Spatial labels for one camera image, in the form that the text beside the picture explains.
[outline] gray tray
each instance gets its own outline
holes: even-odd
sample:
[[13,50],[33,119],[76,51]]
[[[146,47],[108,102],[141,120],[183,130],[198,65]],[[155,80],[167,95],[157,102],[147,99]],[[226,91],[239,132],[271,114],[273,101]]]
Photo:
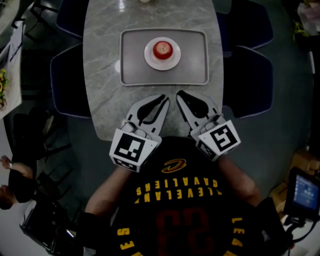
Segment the gray tray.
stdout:
[[[174,40],[181,49],[180,62],[170,70],[156,70],[145,60],[146,45],[158,37]],[[206,34],[174,28],[123,31],[120,35],[120,81],[124,86],[206,85],[209,82]]]

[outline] dark blue chair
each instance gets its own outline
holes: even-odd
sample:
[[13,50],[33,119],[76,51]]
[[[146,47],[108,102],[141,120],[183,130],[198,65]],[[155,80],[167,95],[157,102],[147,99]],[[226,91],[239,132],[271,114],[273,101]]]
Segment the dark blue chair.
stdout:
[[77,39],[84,36],[84,27],[89,0],[62,0],[56,26]]
[[257,49],[274,38],[267,10],[249,0],[232,0],[228,14],[216,13],[224,53],[232,53],[235,46]]
[[55,109],[63,115],[91,119],[87,99],[83,45],[73,46],[50,63],[50,78]]
[[223,105],[232,109],[235,118],[247,118],[268,111],[273,103],[273,66],[259,52],[236,46],[223,59]]

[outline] floor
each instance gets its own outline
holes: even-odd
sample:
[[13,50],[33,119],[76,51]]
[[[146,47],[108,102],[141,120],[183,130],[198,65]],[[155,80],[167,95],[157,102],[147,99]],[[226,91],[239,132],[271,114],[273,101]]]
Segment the floor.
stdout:
[[[264,197],[280,183],[288,170],[293,152],[308,141],[312,114],[313,77],[308,55],[301,52],[293,40],[291,21],[280,0],[256,0],[269,13],[274,29],[274,41],[258,51],[266,55],[274,67],[273,107],[267,113],[247,119],[234,119],[232,111],[223,109],[226,119],[232,119],[241,138],[241,145],[230,157],[257,183]],[[58,8],[59,0],[50,0],[51,6]],[[216,11],[228,12],[230,1],[213,0]],[[55,26],[56,14],[44,11],[42,17]],[[79,41],[60,32],[52,35],[42,24],[37,24],[30,32],[40,40],[35,44],[24,38],[24,49],[63,51]],[[22,69],[22,80],[30,79],[30,65]],[[33,106],[54,109],[51,97],[41,100],[24,100],[23,104],[8,117],[16,113],[28,113]],[[60,200],[72,217],[82,202],[82,208],[114,169],[109,158],[110,142],[99,140],[91,120],[62,117],[63,126],[52,139],[52,147],[71,143],[72,148],[52,156],[44,169],[46,173],[56,170],[52,177],[61,178],[70,168],[74,171],[61,184],[63,191],[71,190]]]

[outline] hand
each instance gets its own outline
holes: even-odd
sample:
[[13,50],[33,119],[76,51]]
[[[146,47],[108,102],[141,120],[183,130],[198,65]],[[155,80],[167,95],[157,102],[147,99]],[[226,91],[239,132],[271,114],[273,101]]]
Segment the hand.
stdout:
[[3,155],[1,157],[1,162],[2,162],[2,166],[3,168],[5,169],[10,169],[10,164],[11,164],[11,161],[8,157],[6,157],[5,155]]

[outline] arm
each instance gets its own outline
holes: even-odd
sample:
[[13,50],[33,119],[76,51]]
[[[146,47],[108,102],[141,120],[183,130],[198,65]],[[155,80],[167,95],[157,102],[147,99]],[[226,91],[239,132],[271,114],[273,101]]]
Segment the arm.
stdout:
[[103,219],[111,218],[118,206],[120,193],[132,171],[117,167],[111,176],[94,192],[89,199],[85,212]]
[[262,196],[255,182],[243,170],[237,167],[228,157],[218,160],[221,173],[225,176],[235,195],[248,204],[256,207]]
[[33,173],[34,171],[32,170],[31,167],[20,163],[20,162],[15,162],[12,163],[8,157],[6,157],[5,155],[3,155],[1,157],[1,162],[2,162],[2,166],[5,169],[11,169],[11,170],[16,170],[19,173],[21,173],[24,177],[26,177],[27,179],[33,179]]

